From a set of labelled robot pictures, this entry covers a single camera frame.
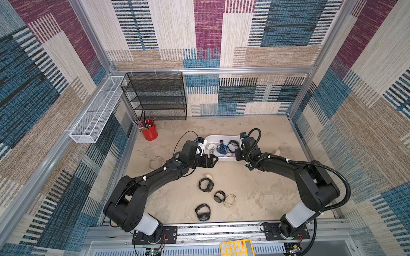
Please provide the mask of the black rugged digital watch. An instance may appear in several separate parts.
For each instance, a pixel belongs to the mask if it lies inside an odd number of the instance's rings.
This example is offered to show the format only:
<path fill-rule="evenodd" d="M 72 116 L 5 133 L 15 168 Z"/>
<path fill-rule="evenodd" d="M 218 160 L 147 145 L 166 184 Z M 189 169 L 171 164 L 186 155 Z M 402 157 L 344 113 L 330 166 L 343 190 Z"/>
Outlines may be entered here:
<path fill-rule="evenodd" d="M 239 143 L 235 140 L 230 140 L 227 144 L 228 151 L 231 153 L 235 153 L 236 150 L 239 148 Z"/>

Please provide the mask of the beige strap steel watch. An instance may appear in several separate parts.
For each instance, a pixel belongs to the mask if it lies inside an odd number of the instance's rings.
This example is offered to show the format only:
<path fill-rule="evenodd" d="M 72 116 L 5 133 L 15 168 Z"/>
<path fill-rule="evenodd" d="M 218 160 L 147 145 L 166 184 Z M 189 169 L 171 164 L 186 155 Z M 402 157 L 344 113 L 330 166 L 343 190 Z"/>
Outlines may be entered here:
<path fill-rule="evenodd" d="M 210 179 L 211 181 L 214 181 L 213 177 L 212 177 L 210 174 L 208 174 L 208 173 L 205 175 L 205 177 L 208 178 L 208 179 Z"/>

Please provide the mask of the translucent blue watch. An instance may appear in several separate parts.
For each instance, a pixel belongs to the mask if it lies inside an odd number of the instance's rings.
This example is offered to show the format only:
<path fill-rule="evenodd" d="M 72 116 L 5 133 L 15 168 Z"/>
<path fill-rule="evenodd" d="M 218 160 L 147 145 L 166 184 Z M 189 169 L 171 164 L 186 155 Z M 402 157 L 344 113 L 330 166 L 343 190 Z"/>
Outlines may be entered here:
<path fill-rule="evenodd" d="M 227 145 L 225 145 L 225 144 L 223 144 L 223 143 L 219 144 L 219 145 L 217 146 L 217 152 L 218 152 L 219 154 L 226 155 L 227 152 L 228 152 L 228 147 L 227 147 Z"/>

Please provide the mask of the large black sport watch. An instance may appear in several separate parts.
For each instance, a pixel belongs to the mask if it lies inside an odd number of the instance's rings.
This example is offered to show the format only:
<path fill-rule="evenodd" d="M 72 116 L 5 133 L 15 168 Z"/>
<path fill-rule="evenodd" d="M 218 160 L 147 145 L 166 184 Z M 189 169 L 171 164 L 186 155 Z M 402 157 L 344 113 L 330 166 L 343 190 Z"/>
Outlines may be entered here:
<path fill-rule="evenodd" d="M 210 193 L 214 188 L 214 182 L 210 178 L 202 178 L 198 183 L 198 188 L 205 193 Z"/>

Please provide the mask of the black slim band watch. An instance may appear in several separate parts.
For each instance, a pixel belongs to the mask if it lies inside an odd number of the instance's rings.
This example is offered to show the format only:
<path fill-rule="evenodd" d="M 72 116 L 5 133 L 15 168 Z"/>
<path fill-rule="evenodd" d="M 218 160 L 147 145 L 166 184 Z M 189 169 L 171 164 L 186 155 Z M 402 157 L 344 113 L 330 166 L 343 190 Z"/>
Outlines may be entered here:
<path fill-rule="evenodd" d="M 225 199 L 226 199 L 226 194 L 225 194 L 223 191 L 217 191 L 217 192 L 214 194 L 214 200 L 215 200 L 217 203 L 224 203 L 224 202 L 225 202 Z"/>

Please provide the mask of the black chunky watch front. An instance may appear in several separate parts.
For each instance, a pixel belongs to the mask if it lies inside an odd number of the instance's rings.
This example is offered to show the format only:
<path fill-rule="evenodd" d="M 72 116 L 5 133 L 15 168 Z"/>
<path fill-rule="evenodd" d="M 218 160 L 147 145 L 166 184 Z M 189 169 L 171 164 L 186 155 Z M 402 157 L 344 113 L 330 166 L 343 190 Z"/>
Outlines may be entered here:
<path fill-rule="evenodd" d="M 202 208 L 206 208 L 206 209 L 208 209 L 208 211 L 207 211 L 207 212 L 199 213 L 199 211 L 200 211 Z M 210 219 L 210 216 L 211 216 L 211 208 L 210 208 L 210 206 L 209 206 L 208 204 L 204 203 L 204 204 L 201 204 L 201 205 L 199 205 L 199 206 L 197 206 L 197 207 L 195 208 L 195 213 L 196 213 L 196 216 L 197 216 L 197 218 L 198 218 L 199 221 L 205 222 L 205 221 L 208 221 L 208 220 Z"/>

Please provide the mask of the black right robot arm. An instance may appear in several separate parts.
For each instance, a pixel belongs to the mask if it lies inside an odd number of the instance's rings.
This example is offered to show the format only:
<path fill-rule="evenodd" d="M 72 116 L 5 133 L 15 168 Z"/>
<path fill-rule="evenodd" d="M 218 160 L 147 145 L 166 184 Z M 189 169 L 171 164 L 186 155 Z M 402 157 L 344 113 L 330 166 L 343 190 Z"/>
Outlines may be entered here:
<path fill-rule="evenodd" d="M 296 183 L 300 201 L 280 221 L 281 235 L 285 238 L 297 235 L 307 221 L 317 217 L 340 196 L 336 183 L 319 162 L 291 161 L 262 153 L 253 137 L 241 139 L 241 146 L 236 150 L 236 160 L 244 160 L 250 170 L 275 173 Z"/>

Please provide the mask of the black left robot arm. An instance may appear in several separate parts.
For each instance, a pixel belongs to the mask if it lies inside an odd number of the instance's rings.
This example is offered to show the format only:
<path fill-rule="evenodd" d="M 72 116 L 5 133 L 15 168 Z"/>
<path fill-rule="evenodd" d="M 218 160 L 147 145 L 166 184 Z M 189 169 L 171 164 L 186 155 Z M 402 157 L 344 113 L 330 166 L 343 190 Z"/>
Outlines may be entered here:
<path fill-rule="evenodd" d="M 122 177 L 107 200 L 103 213 L 122 230 L 129 232 L 149 219 L 144 213 L 148 196 L 162 186 L 186 177 L 190 169 L 213 168 L 218 157 L 202 152 L 199 143 L 186 141 L 182 151 L 160 168 L 143 176 Z"/>

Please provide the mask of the white plastic storage box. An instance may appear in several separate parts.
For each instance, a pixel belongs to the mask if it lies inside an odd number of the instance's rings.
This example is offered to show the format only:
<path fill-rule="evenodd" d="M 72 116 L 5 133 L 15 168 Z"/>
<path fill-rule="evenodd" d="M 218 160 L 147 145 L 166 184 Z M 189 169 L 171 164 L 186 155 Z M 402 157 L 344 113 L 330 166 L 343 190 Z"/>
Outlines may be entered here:
<path fill-rule="evenodd" d="M 236 150 L 242 145 L 238 135 L 209 135 L 204 143 L 204 153 L 214 155 L 222 162 L 235 162 Z"/>

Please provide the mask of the red pen cup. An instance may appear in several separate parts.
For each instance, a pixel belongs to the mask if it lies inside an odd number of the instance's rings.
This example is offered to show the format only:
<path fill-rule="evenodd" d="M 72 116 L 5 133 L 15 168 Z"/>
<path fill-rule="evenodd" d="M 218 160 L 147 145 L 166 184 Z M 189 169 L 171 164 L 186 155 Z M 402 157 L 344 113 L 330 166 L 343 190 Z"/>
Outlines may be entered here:
<path fill-rule="evenodd" d="M 139 130 L 147 141 L 153 141 L 158 137 L 157 125 L 154 120 L 148 119 L 142 121 Z"/>

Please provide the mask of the yellow keypad pendant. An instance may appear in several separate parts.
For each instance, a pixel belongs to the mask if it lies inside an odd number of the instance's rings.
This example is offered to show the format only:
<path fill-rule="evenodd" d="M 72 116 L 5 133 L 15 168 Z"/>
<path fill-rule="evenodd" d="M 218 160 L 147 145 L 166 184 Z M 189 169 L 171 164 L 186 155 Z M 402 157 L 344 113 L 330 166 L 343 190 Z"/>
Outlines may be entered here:
<path fill-rule="evenodd" d="M 221 256 L 254 256 L 250 239 L 223 242 L 220 244 Z"/>

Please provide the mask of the white mesh wall basket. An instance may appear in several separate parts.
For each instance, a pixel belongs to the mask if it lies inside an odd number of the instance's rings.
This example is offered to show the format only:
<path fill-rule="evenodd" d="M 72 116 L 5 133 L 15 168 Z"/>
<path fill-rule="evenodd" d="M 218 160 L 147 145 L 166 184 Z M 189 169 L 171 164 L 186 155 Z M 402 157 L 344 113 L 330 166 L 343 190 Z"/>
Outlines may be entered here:
<path fill-rule="evenodd" d="M 114 107 L 123 93 L 122 76 L 112 76 L 103 84 L 79 122 L 70 133 L 77 144 L 93 144 L 100 137 Z"/>

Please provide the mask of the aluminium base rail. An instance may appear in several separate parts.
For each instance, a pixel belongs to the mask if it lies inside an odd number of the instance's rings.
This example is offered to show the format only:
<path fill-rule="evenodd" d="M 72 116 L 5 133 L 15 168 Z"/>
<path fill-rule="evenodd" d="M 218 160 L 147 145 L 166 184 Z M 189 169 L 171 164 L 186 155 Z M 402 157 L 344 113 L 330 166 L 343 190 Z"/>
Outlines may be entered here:
<path fill-rule="evenodd" d="M 299 239 L 267 240 L 261 221 L 177 224 L 168 242 L 132 245 L 132 235 L 110 226 L 92 227 L 80 254 L 82 256 L 145 256 L 163 246 L 164 256 L 219 256 L 223 242 L 249 239 L 257 256 L 282 256 Z M 345 219 L 318 219 L 316 240 L 309 256 L 363 256 L 359 242 Z"/>

